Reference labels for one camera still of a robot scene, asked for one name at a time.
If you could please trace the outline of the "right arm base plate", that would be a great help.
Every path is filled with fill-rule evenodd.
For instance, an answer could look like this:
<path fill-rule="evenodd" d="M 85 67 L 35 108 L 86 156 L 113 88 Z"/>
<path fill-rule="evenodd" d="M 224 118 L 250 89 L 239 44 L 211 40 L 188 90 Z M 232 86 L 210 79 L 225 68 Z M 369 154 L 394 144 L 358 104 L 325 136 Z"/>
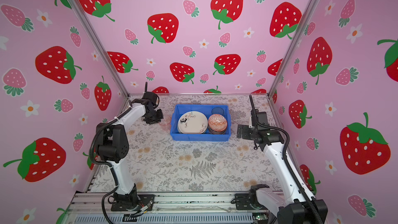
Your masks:
<path fill-rule="evenodd" d="M 265 210 L 264 206 L 255 203 L 251 198 L 250 194 L 235 194 L 231 200 L 231 204 L 235 205 L 237 210 Z"/>

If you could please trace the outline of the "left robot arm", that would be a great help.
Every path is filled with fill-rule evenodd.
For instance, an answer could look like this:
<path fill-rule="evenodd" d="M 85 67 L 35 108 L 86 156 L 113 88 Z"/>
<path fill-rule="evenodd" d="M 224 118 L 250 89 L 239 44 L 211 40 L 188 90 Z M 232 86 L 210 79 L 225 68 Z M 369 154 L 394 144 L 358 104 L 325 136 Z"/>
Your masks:
<path fill-rule="evenodd" d="M 163 119 L 159 105 L 159 96 L 154 92 L 145 91 L 141 99 L 129 101 L 128 108 L 108 123 L 100 123 L 89 149 L 89 158 L 93 164 L 108 166 L 115 182 L 115 188 L 102 196 L 101 207 L 104 218 L 111 224 L 107 215 L 105 200 L 113 197 L 110 202 L 112 211 L 133 211 L 131 219 L 142 216 L 153 208 L 155 195 L 138 195 L 137 186 L 128 175 L 129 168 L 126 156 L 129 153 L 129 141 L 126 128 L 137 120 L 143 119 L 147 124 L 156 124 Z"/>

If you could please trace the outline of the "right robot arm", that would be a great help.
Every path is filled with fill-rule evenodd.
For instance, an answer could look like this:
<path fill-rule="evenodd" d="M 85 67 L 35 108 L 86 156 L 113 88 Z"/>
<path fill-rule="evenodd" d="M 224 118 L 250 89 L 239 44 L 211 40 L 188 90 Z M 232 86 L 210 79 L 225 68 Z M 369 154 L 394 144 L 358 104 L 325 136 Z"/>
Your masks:
<path fill-rule="evenodd" d="M 266 208 L 270 224 L 323 224 L 328 208 L 323 200 L 316 199 L 291 164 L 288 132 L 269 125 L 266 112 L 259 112 L 253 100 L 250 103 L 251 124 L 239 125 L 237 138 L 253 141 L 254 149 L 266 154 L 284 194 L 277 195 L 267 185 L 252 186 L 248 194 L 251 206 Z"/>

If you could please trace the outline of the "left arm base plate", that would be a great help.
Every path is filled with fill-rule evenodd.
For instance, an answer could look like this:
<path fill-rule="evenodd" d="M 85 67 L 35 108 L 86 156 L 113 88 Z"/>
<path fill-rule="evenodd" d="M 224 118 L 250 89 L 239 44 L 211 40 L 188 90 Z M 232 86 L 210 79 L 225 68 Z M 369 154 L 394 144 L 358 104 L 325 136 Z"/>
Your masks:
<path fill-rule="evenodd" d="M 143 210 L 143 212 L 152 211 L 154 204 L 155 195 L 138 195 L 137 200 L 115 200 L 112 203 L 111 211 L 112 212 L 138 212 Z"/>

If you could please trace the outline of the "blue zigzag pattern bowl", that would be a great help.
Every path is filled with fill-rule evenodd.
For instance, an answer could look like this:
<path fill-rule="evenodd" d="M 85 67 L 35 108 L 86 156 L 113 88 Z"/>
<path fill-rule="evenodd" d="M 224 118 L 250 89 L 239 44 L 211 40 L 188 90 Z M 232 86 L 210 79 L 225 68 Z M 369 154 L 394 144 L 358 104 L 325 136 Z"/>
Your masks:
<path fill-rule="evenodd" d="M 212 129 L 214 129 L 216 131 L 222 131 L 228 127 L 228 121 L 222 115 L 218 115 L 218 114 L 211 115 L 208 118 L 208 127 L 211 127 Z"/>

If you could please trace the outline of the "green glass cup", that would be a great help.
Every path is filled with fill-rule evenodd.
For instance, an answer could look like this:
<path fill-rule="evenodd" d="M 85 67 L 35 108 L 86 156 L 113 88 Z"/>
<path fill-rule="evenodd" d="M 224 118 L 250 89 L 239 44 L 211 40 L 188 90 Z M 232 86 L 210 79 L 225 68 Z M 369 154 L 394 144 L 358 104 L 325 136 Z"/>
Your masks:
<path fill-rule="evenodd" d="M 211 111 L 212 115 L 218 114 L 218 115 L 224 115 L 224 109 L 222 107 L 214 107 Z"/>

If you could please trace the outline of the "pink glass cup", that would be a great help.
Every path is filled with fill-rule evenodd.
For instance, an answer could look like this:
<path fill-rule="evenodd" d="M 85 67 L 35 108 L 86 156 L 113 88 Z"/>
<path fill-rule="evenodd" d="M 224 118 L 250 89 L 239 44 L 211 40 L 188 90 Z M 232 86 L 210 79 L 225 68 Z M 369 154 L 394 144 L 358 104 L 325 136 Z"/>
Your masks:
<path fill-rule="evenodd" d="M 172 117 L 170 115 L 165 115 L 164 118 L 161 120 L 159 125 L 161 126 L 161 129 L 169 132 L 171 129 L 171 119 Z"/>

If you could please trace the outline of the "cream blossom pattern plate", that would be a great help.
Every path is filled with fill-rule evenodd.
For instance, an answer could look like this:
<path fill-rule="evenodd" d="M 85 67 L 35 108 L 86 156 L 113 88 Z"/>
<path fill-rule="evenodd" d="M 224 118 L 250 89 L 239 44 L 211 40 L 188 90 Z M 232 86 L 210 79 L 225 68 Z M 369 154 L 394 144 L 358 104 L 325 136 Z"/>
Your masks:
<path fill-rule="evenodd" d="M 183 114 L 177 122 L 177 130 L 182 134 L 203 134 L 207 128 L 207 117 L 198 111 Z"/>

